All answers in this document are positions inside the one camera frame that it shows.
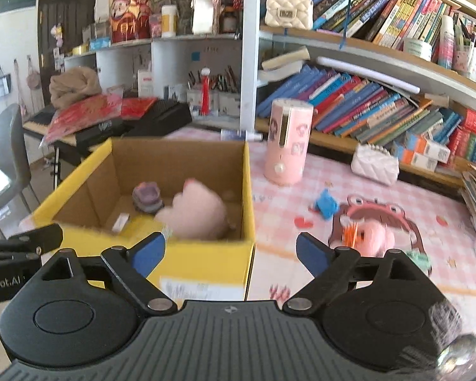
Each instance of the brown cloth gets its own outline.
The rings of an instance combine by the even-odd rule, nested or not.
[[[59,76],[52,76],[49,92],[55,108],[67,109],[79,100],[102,93],[102,88],[97,73],[91,68],[74,67]]]

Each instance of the pink cylinder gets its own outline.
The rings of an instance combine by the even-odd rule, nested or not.
[[[314,107],[301,100],[273,101],[264,166],[270,182],[289,186],[301,180],[313,114]]]

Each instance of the door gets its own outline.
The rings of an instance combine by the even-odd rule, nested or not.
[[[95,0],[38,0],[38,48],[39,65],[44,103],[51,103],[50,78],[55,71],[53,49],[56,39],[51,35],[54,25],[60,23],[63,30],[62,51],[72,50],[82,44],[83,29],[94,22]]]

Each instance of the chair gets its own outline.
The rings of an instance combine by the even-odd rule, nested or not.
[[[28,188],[38,204],[40,201],[30,184],[32,173],[26,155],[20,107],[17,104],[8,106],[0,113],[0,170],[10,178],[10,187],[0,193],[0,209],[19,195],[28,213],[31,213],[23,190]]]

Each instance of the cream quilted handbag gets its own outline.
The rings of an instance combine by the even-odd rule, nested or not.
[[[312,0],[267,0],[264,22],[272,27],[312,30],[313,11]]]
[[[357,175],[391,186],[399,177],[399,160],[381,146],[358,144],[351,170]]]

